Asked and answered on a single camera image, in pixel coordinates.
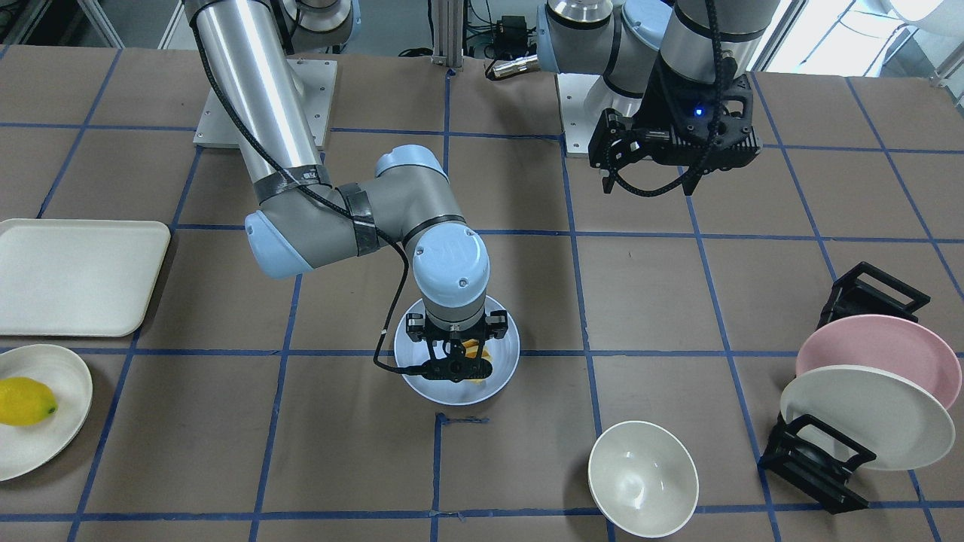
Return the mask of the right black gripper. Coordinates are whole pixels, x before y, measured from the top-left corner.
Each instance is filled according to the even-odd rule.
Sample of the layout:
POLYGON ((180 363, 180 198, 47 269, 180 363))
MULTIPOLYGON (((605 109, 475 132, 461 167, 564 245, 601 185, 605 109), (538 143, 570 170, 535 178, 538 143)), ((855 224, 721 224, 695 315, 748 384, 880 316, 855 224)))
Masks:
POLYGON ((471 373, 473 363, 465 357, 462 342, 475 339, 485 344, 488 339, 502 339, 508 330, 508 312, 493 311, 472 326, 458 324, 448 330, 431 323, 421 313, 407 313, 405 330, 413 342, 424 340, 429 349, 429 360, 406 367, 405 373, 428 380, 458 383, 485 375, 471 373))

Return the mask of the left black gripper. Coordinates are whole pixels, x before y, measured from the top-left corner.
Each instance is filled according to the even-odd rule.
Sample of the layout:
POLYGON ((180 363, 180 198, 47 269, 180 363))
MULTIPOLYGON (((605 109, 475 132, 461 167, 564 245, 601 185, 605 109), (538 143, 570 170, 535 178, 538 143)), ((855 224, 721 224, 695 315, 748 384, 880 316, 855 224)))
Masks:
MULTIPOLYGON (((717 104, 713 83, 690 81, 678 75, 664 59, 655 62, 642 105, 632 117, 624 117, 612 108, 603 110, 588 147, 590 164, 603 174, 603 193, 612 194, 620 179, 618 168, 641 159, 688 167, 712 142, 718 147, 709 155, 706 168, 745 167, 760 154, 761 143, 752 126, 749 79, 737 74, 734 58, 725 57, 722 65, 725 106, 716 137, 709 134, 717 104)), ((702 166, 686 169, 682 174, 684 195, 694 194, 703 175, 702 166)))

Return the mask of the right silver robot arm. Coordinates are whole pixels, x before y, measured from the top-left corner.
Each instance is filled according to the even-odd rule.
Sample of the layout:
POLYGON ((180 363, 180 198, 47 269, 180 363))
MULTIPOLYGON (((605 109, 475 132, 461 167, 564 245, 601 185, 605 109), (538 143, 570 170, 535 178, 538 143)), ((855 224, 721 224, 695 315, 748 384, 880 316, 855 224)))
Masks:
POLYGON ((465 222, 440 162, 422 145, 401 145, 378 161, 371 181, 335 186, 304 114, 302 93, 268 1, 185 1, 188 24, 214 95, 239 136, 258 209, 245 219, 265 274, 293 277, 390 247, 413 276, 422 312, 403 325, 438 356, 392 372, 428 380, 482 380, 483 356, 509 316, 485 307, 491 260, 465 222))

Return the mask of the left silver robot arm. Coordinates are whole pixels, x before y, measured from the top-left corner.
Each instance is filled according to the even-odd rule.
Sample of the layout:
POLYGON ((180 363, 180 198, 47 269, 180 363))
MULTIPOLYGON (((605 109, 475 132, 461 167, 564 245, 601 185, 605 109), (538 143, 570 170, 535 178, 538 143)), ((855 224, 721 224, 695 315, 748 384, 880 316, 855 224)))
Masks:
POLYGON ((537 22, 545 72, 593 77, 570 145, 606 193, 641 198, 749 165, 761 145, 747 69, 776 1, 548 1, 537 22))

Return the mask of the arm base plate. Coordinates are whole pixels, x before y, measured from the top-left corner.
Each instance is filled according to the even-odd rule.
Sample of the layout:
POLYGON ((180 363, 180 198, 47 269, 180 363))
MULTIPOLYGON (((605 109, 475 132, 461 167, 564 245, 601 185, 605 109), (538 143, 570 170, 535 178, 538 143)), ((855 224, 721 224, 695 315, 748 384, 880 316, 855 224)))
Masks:
MULTIPOLYGON (((290 59, 285 70, 293 86, 293 102, 282 102, 275 83, 255 83, 246 90, 249 100, 235 104, 238 116, 265 123, 277 114, 302 112, 304 124, 313 135, 317 150, 326 148, 335 84, 340 66, 334 59, 290 59)), ((193 142, 202 148, 237 150, 240 135, 213 90, 208 93, 197 121, 193 142)))
POLYGON ((614 92, 602 75, 559 73, 557 76, 559 113, 569 157, 586 158, 600 113, 613 108, 623 116, 633 116, 642 100, 614 92))

